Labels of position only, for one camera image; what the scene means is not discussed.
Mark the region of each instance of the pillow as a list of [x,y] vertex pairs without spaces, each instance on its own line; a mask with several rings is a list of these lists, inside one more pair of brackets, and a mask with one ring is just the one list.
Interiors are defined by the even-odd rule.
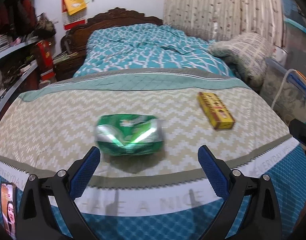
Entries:
[[259,91],[266,72],[265,58],[272,55],[272,44],[257,33],[243,33],[229,41],[219,41],[208,52],[222,58],[227,65],[235,64],[241,79]]

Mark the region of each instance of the curtain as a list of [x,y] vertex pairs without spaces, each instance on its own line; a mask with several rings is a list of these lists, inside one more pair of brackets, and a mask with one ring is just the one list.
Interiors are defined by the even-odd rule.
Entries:
[[282,45],[281,0],[165,0],[164,23],[203,40],[256,32]]

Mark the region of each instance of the blue bedsheet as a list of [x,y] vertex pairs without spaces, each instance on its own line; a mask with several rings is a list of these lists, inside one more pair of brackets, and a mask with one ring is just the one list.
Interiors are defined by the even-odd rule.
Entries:
[[221,59],[206,52],[208,45],[209,42],[188,37],[168,25],[138,24],[96,30],[87,42],[84,64],[74,77],[126,68],[199,68],[234,77]]

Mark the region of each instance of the white cable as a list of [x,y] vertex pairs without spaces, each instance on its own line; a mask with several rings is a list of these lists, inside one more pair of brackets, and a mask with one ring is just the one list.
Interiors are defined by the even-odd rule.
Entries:
[[287,76],[288,76],[289,73],[291,73],[292,71],[295,71],[295,72],[296,72],[295,69],[292,69],[292,68],[291,68],[291,69],[289,69],[289,70],[285,73],[284,78],[283,78],[283,81],[282,81],[282,84],[280,84],[280,89],[278,90],[278,92],[277,92],[277,94],[276,94],[276,96],[275,96],[275,98],[274,98],[274,100],[273,100],[271,109],[273,109],[273,107],[275,106],[275,103],[276,103],[276,101],[277,101],[277,98],[280,96],[280,93],[282,92],[283,85],[284,85],[284,83],[285,83],[285,81],[286,81],[286,79],[287,79]]

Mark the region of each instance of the shiny green wrapper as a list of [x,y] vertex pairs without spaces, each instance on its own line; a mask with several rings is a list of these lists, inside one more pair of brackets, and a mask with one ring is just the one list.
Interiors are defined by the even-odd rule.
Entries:
[[95,139],[104,154],[152,154],[163,146],[162,122],[153,115],[103,115],[95,127]]

